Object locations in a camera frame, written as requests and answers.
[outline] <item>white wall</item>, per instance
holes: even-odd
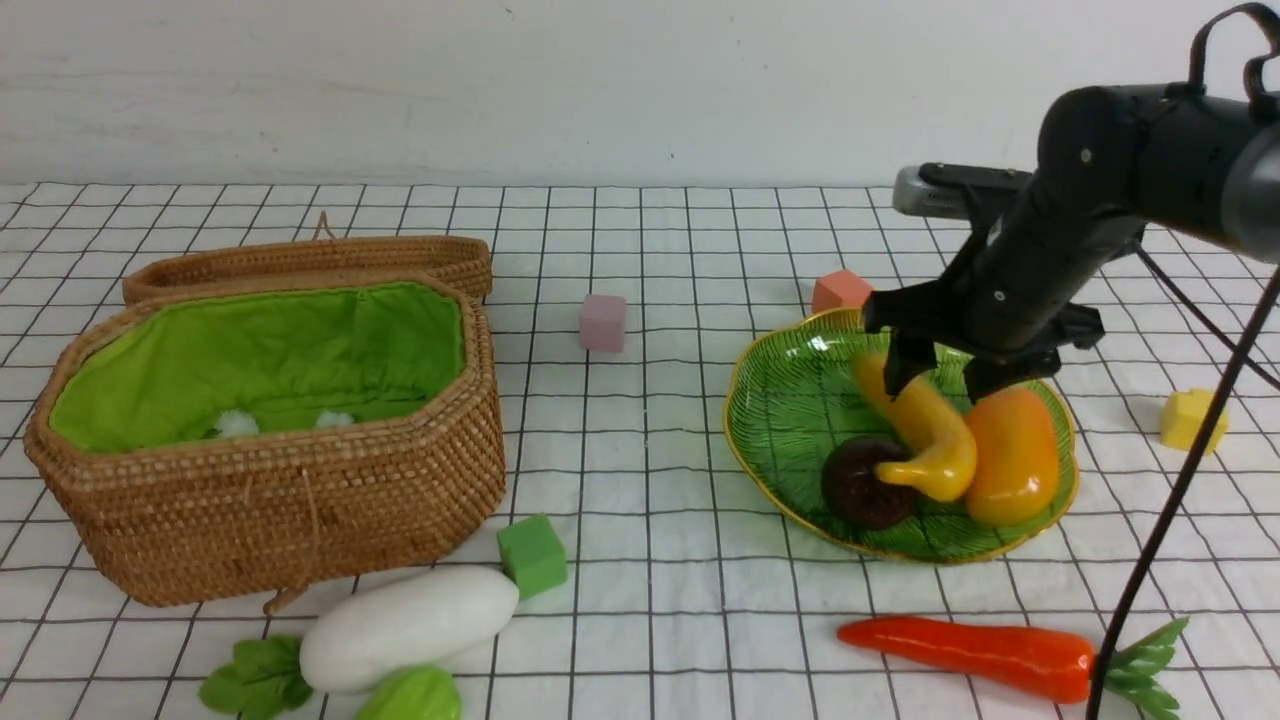
[[[0,182],[883,183],[1027,167],[1211,0],[0,0]],[[1211,44],[1240,95],[1262,49]]]

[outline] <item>green leaf-shaped plate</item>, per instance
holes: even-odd
[[[1079,484],[1075,432],[1061,397],[1042,382],[1025,383],[1048,407],[1057,428],[1061,475],[1053,502],[1036,519],[992,529],[973,521],[961,503],[920,500],[914,519],[868,532],[833,516],[822,498],[822,465],[845,439],[893,436],[860,396],[850,361],[859,351],[888,350],[888,333],[863,332],[854,309],[819,313],[758,338],[739,359],[724,402],[724,434],[746,474],[787,516],[836,544],[893,560],[956,564],[1000,556],[1052,527],[1071,506]],[[968,356],[940,347],[933,386],[964,413]]]

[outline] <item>wicker basket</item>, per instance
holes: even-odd
[[[274,614],[311,583],[434,561],[506,493],[502,418],[488,320],[476,300],[424,270],[261,277],[174,288],[76,338],[24,436],[27,455],[99,570],[129,597],[173,606],[276,591]],[[115,455],[50,428],[68,380],[159,310],[187,300],[287,290],[426,286],[460,305],[465,368],[416,413],[390,420]]]
[[[329,240],[317,240],[325,232]],[[165,297],[228,281],[335,269],[420,268],[471,297],[493,290],[489,246],[462,236],[392,236],[337,238],[329,218],[311,242],[276,242],[195,252],[152,263],[124,278],[124,304]]]

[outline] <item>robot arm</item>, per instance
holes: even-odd
[[[1235,13],[1271,42],[1270,55],[1245,65],[1247,101],[1210,97],[1203,85],[1208,33]],[[1032,174],[909,168],[895,206],[966,218],[972,232],[938,279],[868,299],[868,332],[892,329],[886,389],[896,396],[933,369],[934,343],[972,355],[965,380],[974,401],[1056,374],[1059,347],[1089,348],[1105,333],[1097,310],[1070,300],[1102,265],[1132,252],[1147,223],[1280,261],[1280,99],[1262,83],[1262,65],[1275,56],[1280,17],[1247,3],[1197,33],[1187,82],[1059,97],[1041,126]]]

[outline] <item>pink cube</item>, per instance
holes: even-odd
[[[627,301],[617,295],[588,295],[579,318],[579,342],[585,350],[622,352],[627,337]]]

